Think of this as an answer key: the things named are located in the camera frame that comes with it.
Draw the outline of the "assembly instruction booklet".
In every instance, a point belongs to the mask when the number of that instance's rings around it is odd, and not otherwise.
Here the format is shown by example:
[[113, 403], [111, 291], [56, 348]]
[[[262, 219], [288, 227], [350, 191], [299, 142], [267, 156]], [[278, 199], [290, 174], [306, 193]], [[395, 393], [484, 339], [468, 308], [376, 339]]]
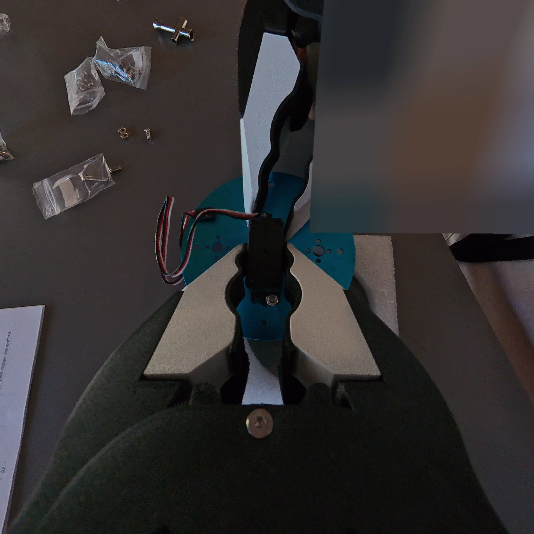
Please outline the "assembly instruction booklet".
[[44, 309], [1, 309], [1, 531], [8, 519]]

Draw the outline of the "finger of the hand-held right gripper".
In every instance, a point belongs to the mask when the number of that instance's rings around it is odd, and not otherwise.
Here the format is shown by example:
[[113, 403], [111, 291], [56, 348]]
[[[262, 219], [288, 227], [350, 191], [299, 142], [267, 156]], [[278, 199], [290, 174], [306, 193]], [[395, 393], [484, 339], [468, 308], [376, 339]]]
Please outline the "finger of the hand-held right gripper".
[[[240, 120], [243, 197], [245, 212], [253, 212], [253, 202], [259, 191], [261, 164], [271, 147], [270, 133], [275, 113], [294, 89], [300, 63], [286, 36], [264, 33], [244, 117]], [[312, 157], [313, 124], [308, 122], [290, 132], [284, 125], [281, 134], [281, 159], [275, 172], [307, 177], [306, 169]]]
[[295, 235], [310, 218], [312, 160], [310, 160], [307, 164], [305, 177], [307, 178], [305, 189], [296, 199], [292, 211], [290, 212], [290, 217], [287, 221], [288, 225], [286, 229], [286, 239], [290, 239], [293, 235]]

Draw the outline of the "person's white shirt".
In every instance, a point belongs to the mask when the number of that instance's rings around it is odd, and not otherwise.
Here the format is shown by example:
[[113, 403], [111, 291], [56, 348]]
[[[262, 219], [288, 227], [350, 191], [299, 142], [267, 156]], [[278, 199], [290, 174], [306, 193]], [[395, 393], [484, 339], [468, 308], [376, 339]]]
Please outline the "person's white shirt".
[[461, 264], [489, 263], [524, 324], [533, 323], [533, 235], [444, 233]]

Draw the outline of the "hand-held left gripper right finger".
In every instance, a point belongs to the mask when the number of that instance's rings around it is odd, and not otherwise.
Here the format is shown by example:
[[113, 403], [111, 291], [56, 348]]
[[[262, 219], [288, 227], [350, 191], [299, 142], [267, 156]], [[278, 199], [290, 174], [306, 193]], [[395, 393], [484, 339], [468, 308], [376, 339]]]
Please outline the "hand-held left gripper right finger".
[[284, 404], [299, 404], [306, 390], [324, 384], [381, 378], [345, 291], [293, 245], [287, 245], [285, 320], [281, 357]]

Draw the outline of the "dark grey desk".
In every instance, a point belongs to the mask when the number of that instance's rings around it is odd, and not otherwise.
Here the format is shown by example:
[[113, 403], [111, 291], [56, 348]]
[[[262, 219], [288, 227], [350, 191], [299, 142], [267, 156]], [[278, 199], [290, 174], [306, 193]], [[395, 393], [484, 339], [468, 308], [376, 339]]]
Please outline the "dark grey desk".
[[[241, 175], [237, 41], [244, 1], [1, 1], [1, 308], [45, 305], [9, 523], [97, 370], [176, 290], [154, 257], [162, 201], [190, 209]], [[153, 28], [184, 17], [194, 42]], [[145, 90], [104, 78], [71, 115], [64, 76], [150, 46]], [[118, 128], [130, 136], [122, 139]], [[150, 128], [152, 140], [145, 137]], [[103, 154], [114, 184], [48, 219], [33, 184]], [[438, 385], [510, 533], [533, 533], [533, 405], [440, 234], [394, 234], [400, 338]]]

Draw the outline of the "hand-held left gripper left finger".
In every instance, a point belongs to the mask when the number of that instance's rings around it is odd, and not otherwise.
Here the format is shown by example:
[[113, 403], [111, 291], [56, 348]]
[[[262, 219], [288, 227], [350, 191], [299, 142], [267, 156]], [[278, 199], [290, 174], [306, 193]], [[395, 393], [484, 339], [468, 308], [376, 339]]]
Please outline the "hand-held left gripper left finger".
[[245, 259], [246, 245], [239, 244], [186, 287], [144, 377], [210, 383], [223, 403], [242, 403], [249, 359], [237, 307]]

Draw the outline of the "metal cross socket wrench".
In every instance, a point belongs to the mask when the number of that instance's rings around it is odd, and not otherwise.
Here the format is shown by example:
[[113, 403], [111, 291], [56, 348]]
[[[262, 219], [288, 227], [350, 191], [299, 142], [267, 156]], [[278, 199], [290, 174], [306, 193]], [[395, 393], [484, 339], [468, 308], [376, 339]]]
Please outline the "metal cross socket wrench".
[[171, 34], [171, 40], [175, 44], [179, 44], [185, 39], [188, 39], [191, 42], [194, 42], [195, 40], [194, 31], [188, 27], [188, 21], [184, 17], [180, 19], [179, 23], [177, 23], [175, 27], [165, 24], [158, 18], [153, 20], [152, 25], [153, 28], [158, 31]]

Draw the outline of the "white foam sheet with hole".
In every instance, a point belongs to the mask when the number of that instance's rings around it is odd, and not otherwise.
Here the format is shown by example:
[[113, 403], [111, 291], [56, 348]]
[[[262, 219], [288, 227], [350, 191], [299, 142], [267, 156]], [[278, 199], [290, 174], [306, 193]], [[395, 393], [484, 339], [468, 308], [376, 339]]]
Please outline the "white foam sheet with hole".
[[[399, 335], [391, 237], [354, 234], [353, 239], [355, 278], [363, 287], [371, 310]], [[282, 343], [282, 340], [244, 340], [249, 357], [249, 375], [243, 404], [283, 404], [278, 380]]]

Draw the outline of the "blue round metal plate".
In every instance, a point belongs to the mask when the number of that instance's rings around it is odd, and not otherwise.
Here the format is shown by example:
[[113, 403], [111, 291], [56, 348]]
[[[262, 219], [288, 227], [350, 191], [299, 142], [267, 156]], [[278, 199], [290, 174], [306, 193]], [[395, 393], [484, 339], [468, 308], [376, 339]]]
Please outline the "blue round metal plate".
[[[303, 178], [272, 172], [269, 177], [270, 191], [264, 206], [266, 211], [273, 218], [285, 221], [291, 202], [303, 187]], [[223, 184], [206, 197], [200, 207], [244, 211], [243, 179], [239, 177]], [[217, 215], [212, 221], [198, 223], [191, 257], [183, 273], [185, 284], [190, 284], [236, 245], [247, 242], [246, 221]], [[349, 288], [356, 259], [352, 234], [311, 232], [310, 223], [306, 222], [289, 242], [345, 290]], [[290, 310], [290, 303], [284, 296], [279, 298], [275, 306], [253, 303], [246, 288], [245, 297], [237, 307], [243, 336], [261, 341], [283, 339], [285, 319]]]

